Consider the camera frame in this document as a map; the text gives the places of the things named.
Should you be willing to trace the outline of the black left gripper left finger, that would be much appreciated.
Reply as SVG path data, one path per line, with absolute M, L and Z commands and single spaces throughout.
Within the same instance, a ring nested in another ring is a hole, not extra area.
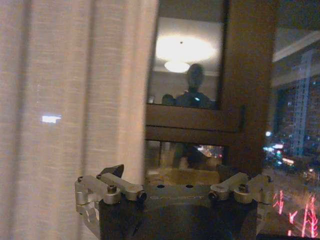
M 99 203 L 116 205 L 121 197 L 142 204 L 147 193 L 140 184 L 122 179 L 124 165 L 119 164 L 104 168 L 97 176 L 80 176 L 74 182 L 75 209 L 82 216 L 86 227 L 98 238 L 101 238 L 101 221 Z

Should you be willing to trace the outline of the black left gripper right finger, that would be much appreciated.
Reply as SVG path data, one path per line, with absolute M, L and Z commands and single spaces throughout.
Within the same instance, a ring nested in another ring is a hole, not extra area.
M 266 224 L 273 204 L 273 182 L 270 176 L 258 174 L 250 177 L 236 168 L 218 164 L 216 170 L 221 182 L 212 184 L 208 197 L 214 202 L 226 201 L 233 197 L 237 203 L 257 203 L 256 230 L 258 234 Z

